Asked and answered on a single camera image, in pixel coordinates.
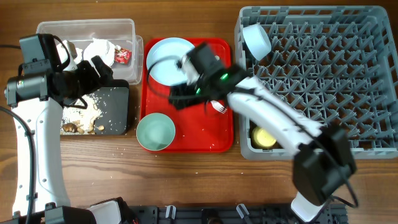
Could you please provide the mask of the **white plastic fork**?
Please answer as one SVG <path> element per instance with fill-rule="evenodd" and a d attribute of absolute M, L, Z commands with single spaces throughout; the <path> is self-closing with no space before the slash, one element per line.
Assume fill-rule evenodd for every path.
<path fill-rule="evenodd" d="M 227 109 L 218 101 L 212 100 L 210 101 L 212 107 L 214 110 L 216 110 L 217 112 L 221 113 L 221 114 L 225 114 Z"/>

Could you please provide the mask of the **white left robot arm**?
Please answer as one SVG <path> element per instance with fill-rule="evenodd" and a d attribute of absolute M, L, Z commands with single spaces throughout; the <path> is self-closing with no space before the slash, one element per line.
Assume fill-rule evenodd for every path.
<path fill-rule="evenodd" d="M 114 83 L 112 69 L 100 57 L 75 63 L 61 60 L 60 38 L 34 34 L 19 41 L 24 62 L 7 82 L 3 112 L 14 119 L 17 134 L 17 192 L 13 223 L 137 223 L 121 198 L 88 208 L 70 205 L 60 155 L 63 109 Z"/>

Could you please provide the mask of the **red snack wrapper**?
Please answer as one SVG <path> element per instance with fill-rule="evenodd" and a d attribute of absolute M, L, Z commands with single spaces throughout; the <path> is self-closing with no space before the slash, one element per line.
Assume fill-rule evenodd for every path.
<path fill-rule="evenodd" d="M 132 57 L 132 52 L 128 49 L 122 48 L 119 45 L 115 46 L 114 61 L 121 64 L 128 64 Z"/>

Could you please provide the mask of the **light blue plate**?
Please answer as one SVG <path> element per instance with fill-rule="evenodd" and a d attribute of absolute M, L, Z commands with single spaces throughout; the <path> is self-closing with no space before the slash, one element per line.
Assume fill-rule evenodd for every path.
<path fill-rule="evenodd" d="M 169 56 L 174 56 L 174 58 L 157 63 L 150 71 L 150 76 L 156 82 L 165 86 L 186 83 L 186 75 L 177 67 L 177 60 L 180 60 L 194 47 L 191 42 L 178 37 L 160 40 L 150 48 L 147 54 L 147 68 L 162 58 Z"/>

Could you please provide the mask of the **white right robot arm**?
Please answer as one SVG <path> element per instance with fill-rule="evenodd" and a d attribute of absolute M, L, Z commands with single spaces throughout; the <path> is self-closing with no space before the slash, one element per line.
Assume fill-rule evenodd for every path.
<path fill-rule="evenodd" d="M 325 126 L 297 112 L 241 66 L 226 67 L 205 42 L 183 56 L 162 57 L 147 71 L 168 60 L 187 76 L 186 83 L 172 87 L 164 96 L 176 109 L 223 100 L 234 112 L 264 128 L 292 155 L 297 194 L 290 207 L 297 218 L 310 223 L 333 200 L 351 208 L 359 206 L 349 182 L 357 166 L 343 128 Z"/>

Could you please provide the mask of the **mint green bowl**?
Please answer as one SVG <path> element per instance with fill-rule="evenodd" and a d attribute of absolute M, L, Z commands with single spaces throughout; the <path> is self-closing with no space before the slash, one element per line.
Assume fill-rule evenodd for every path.
<path fill-rule="evenodd" d="M 151 113 L 137 125 L 139 144 L 149 151 L 161 151 L 172 144 L 176 134 L 174 122 L 165 114 Z"/>

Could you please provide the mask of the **rice and food leftovers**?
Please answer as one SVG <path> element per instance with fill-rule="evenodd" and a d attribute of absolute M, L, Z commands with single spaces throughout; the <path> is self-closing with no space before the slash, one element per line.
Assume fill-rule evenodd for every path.
<path fill-rule="evenodd" d="M 61 135 L 95 133 L 95 122 L 104 114 L 100 109 L 100 98 L 93 93 L 82 98 L 87 103 L 87 109 L 71 107 L 63 109 Z"/>

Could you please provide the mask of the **yellow plastic cup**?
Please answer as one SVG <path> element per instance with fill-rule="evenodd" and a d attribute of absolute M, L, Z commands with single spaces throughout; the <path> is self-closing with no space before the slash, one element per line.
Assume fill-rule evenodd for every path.
<path fill-rule="evenodd" d="M 272 135 L 259 126 L 253 129 L 251 139 L 256 146 L 264 149 L 272 147 L 277 142 Z"/>

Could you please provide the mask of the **light blue food bowl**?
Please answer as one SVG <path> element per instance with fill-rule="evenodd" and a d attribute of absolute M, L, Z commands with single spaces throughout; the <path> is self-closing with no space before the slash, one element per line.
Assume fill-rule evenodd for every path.
<path fill-rule="evenodd" d="M 260 24 L 244 27 L 243 37 L 250 53 L 256 60 L 261 61 L 271 52 L 270 38 Z"/>

